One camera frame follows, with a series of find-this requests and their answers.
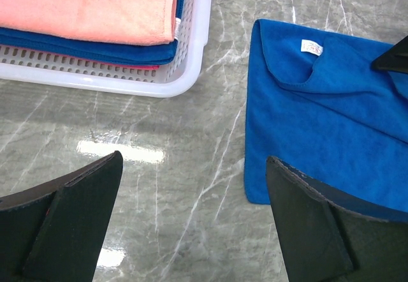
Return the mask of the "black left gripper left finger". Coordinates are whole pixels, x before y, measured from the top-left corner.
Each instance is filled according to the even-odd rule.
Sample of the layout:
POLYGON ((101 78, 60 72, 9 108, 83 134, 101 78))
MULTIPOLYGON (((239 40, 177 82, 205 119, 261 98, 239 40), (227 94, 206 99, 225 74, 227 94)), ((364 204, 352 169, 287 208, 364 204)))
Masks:
POLYGON ((122 171, 115 151, 1 197, 1 281, 92 281, 122 171))

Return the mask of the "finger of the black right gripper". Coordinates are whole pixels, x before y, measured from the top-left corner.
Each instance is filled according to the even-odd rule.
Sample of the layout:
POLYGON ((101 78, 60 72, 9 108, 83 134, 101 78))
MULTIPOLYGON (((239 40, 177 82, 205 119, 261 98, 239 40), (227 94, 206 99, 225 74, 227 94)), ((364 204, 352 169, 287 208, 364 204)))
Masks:
POLYGON ((382 71, 408 70, 408 36, 392 46, 377 59, 372 61, 371 68, 382 71))

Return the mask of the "pink panda towel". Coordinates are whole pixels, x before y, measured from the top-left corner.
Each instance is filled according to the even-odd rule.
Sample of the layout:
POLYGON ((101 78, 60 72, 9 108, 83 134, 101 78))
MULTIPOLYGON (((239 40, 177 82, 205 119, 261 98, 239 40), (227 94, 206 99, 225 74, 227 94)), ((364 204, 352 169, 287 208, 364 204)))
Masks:
POLYGON ((1 0, 1 26, 130 45, 169 43, 177 0, 1 0))

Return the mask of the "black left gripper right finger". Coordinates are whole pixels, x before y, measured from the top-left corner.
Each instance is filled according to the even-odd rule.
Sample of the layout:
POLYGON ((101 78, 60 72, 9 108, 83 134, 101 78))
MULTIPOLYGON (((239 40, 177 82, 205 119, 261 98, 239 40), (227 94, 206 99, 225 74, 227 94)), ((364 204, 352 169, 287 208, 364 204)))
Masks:
POLYGON ((275 156, 266 182, 290 281, 407 281, 407 213, 309 177, 275 156))

